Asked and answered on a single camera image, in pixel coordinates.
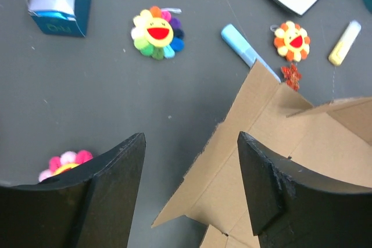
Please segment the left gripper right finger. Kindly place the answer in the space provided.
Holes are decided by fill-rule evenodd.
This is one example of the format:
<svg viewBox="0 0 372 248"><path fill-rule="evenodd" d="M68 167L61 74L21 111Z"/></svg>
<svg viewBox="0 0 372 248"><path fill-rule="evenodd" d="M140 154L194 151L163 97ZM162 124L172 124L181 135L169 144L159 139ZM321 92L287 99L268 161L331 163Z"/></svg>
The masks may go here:
<svg viewBox="0 0 372 248"><path fill-rule="evenodd" d="M260 247L371 247L371 188L314 172L246 132L237 144Z"/></svg>

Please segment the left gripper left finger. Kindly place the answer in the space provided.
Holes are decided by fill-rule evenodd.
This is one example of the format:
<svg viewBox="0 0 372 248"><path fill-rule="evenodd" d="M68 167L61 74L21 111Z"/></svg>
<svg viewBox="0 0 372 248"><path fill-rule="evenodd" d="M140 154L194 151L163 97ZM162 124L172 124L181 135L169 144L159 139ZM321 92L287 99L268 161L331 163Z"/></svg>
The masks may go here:
<svg viewBox="0 0 372 248"><path fill-rule="evenodd" d="M2 247L126 247L146 151L136 133L82 166L1 187Z"/></svg>

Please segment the brown cardboard box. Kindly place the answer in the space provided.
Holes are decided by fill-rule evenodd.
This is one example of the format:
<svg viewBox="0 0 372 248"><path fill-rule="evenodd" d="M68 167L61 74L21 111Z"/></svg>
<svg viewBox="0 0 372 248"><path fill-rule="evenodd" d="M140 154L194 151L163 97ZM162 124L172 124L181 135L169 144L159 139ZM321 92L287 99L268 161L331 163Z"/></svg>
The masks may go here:
<svg viewBox="0 0 372 248"><path fill-rule="evenodd" d="M153 225L182 215L202 247L370 247L371 98L314 107L256 62Z"/></svg>

